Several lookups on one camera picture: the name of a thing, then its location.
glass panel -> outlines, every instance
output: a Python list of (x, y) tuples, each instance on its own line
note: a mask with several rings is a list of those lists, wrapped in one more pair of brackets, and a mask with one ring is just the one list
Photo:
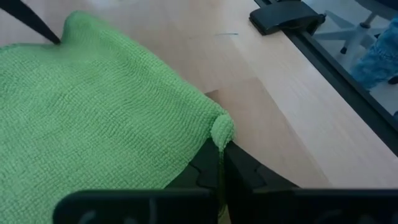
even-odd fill
[(302, 1), (326, 15), (313, 38), (398, 119), (398, 1)]

black plastic clip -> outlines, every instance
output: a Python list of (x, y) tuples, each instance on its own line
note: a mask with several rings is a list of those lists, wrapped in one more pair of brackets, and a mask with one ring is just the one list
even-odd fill
[(301, 1), (281, 1), (250, 13), (250, 21), (262, 35), (278, 30), (305, 30), (313, 34), (324, 18)]

black frame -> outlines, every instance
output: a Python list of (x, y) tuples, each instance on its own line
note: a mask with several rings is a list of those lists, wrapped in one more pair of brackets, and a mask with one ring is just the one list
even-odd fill
[[(254, 1), (260, 7), (266, 7), (273, 2)], [(398, 156), (398, 121), (362, 88), (308, 32), (300, 30), (283, 30), (283, 32), (362, 120)]]

light wood surface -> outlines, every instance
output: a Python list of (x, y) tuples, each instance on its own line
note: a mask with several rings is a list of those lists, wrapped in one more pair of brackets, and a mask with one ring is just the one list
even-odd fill
[[(398, 159), (253, 0), (29, 0), (58, 34), (73, 10), (109, 21), (220, 103), (236, 142), (302, 187), (398, 187)], [(44, 39), (0, 12), (0, 44)]]

green microfiber cloth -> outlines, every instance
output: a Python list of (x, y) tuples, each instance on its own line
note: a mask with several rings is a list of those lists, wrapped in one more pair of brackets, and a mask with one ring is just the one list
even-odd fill
[(227, 112), (128, 37), (83, 12), (61, 45), (0, 49), (0, 219), (50, 223), (83, 189), (161, 189)]

